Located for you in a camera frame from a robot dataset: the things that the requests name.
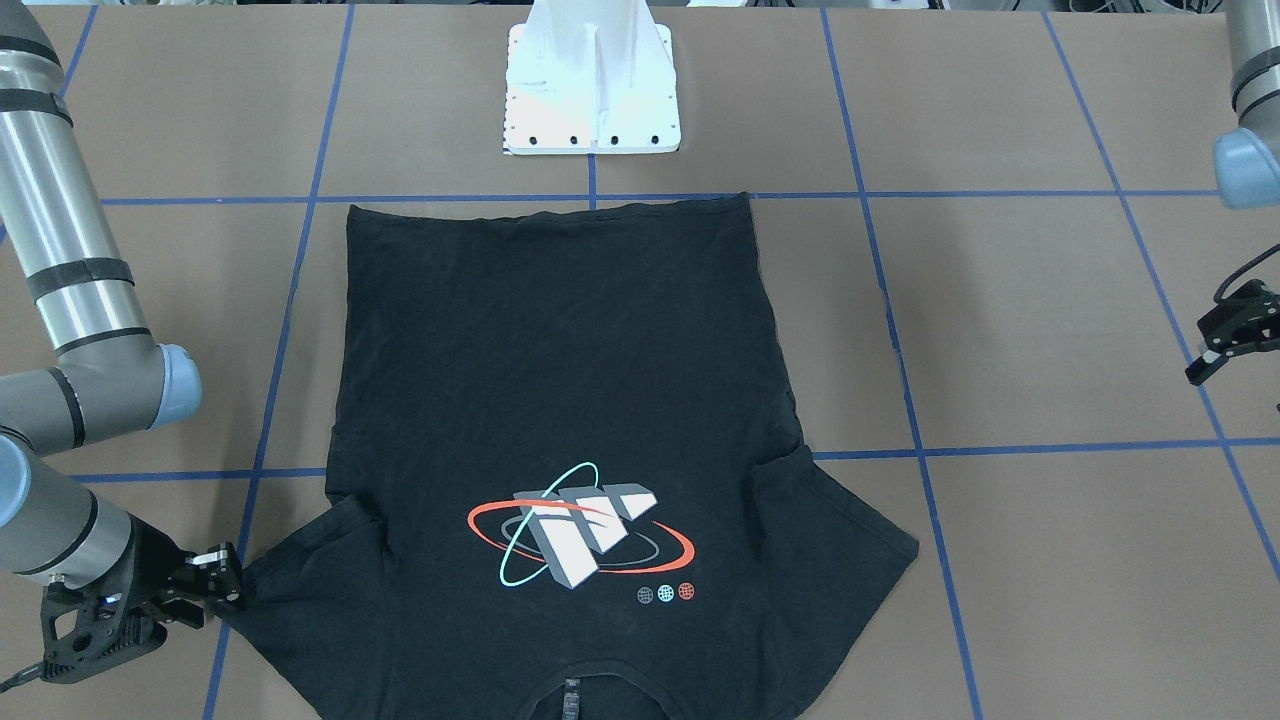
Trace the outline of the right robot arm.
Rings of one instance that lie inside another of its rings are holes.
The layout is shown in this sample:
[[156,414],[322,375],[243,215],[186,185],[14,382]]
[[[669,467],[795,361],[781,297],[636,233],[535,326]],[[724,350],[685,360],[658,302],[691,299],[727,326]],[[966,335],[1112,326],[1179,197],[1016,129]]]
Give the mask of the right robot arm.
[[3,378],[3,569],[68,591],[160,557],[145,524],[47,456],[192,416],[204,383],[160,345],[74,136],[67,73],[42,26],[3,4],[3,227],[55,361]]

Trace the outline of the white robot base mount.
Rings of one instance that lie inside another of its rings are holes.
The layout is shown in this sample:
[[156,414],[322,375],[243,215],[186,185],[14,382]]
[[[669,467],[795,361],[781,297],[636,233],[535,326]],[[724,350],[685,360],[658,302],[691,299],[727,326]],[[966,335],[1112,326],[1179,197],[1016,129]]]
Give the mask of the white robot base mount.
[[645,1],[535,1],[507,53],[504,152],[678,150],[672,36]]

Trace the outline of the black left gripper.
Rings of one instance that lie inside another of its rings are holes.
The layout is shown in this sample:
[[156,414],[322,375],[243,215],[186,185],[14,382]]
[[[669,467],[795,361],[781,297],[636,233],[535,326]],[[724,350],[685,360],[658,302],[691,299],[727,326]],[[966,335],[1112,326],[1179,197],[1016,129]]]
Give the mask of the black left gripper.
[[1204,345],[1185,366],[1185,378],[1201,387],[1228,361],[1228,354],[1271,352],[1279,347],[1277,293],[1262,281],[1247,281],[1199,319]]

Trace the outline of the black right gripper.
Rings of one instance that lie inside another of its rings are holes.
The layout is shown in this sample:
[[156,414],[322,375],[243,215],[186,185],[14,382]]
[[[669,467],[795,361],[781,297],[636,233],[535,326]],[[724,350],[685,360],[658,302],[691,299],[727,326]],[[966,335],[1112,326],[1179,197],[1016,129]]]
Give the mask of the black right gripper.
[[243,566],[232,542],[196,553],[146,521],[132,521],[131,530],[129,609],[160,624],[201,629],[204,603],[244,607]]

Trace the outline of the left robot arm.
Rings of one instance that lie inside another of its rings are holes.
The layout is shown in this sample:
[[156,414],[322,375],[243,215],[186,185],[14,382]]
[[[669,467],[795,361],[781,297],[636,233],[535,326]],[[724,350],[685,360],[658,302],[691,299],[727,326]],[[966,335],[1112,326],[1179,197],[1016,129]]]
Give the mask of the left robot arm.
[[[1225,208],[1249,210],[1279,204],[1279,4],[1226,1],[1231,58],[1230,105],[1236,128],[1213,143],[1213,169]],[[1277,256],[1272,246],[1231,273],[1213,292],[1213,306],[1197,322],[1203,345],[1185,369],[1202,386],[1234,357],[1277,351],[1277,291],[1244,274]]]

